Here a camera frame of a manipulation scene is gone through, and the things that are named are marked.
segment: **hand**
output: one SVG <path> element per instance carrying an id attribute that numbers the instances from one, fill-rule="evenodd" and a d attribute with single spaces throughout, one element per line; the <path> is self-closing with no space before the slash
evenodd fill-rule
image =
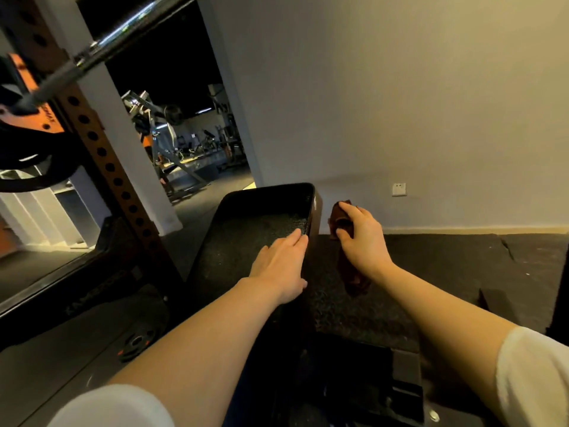
<path id="1" fill-rule="evenodd" d="M 344 229 L 336 231 L 346 257 L 359 272 L 372 280 L 382 280 L 394 264 L 385 245 L 381 224 L 364 208 L 345 202 L 340 202 L 340 207 L 354 223 L 353 238 Z"/>
<path id="2" fill-rule="evenodd" d="M 302 261 L 309 238 L 300 229 L 263 247 L 251 267 L 250 278 L 276 290 L 279 304 L 294 300 L 307 286 L 301 278 Z"/>

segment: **person's left hand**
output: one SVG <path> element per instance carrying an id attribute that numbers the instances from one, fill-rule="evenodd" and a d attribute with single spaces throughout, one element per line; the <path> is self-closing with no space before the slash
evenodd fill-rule
<path id="1" fill-rule="evenodd" d="M 309 238 L 295 229 L 286 238 L 278 238 L 271 247 L 263 247 L 251 267 L 250 278 L 275 289 L 278 303 L 294 300 L 307 286 L 301 278 L 302 261 Z"/>

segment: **bolt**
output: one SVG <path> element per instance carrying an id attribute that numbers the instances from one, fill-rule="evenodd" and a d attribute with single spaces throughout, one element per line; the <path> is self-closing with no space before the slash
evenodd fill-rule
<path id="1" fill-rule="evenodd" d="M 439 414 L 432 409 L 429 410 L 429 417 L 435 423 L 438 423 L 440 421 Z"/>

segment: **white pillar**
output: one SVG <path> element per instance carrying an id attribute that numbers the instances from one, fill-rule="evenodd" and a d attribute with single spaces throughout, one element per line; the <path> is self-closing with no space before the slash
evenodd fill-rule
<path id="1" fill-rule="evenodd" d="M 76 0 L 35 0 L 57 43 L 69 54 L 93 39 Z M 105 133 L 129 177 L 148 216 L 161 236 L 182 228 L 140 139 L 124 109 L 121 96 L 104 64 L 79 82 L 81 91 L 96 110 Z"/>

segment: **forearm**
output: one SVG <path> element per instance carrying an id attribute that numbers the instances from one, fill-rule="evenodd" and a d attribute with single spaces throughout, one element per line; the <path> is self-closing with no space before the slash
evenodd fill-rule
<path id="1" fill-rule="evenodd" d="M 378 272 L 374 280 L 407 311 L 480 399 L 502 417 L 496 362 L 502 342 L 516 325 L 395 265 Z"/>
<path id="2" fill-rule="evenodd" d="M 177 425 L 220 426 L 255 338 L 278 304 L 277 294 L 259 288 L 263 283 L 242 279 L 111 383 L 151 392 Z"/>

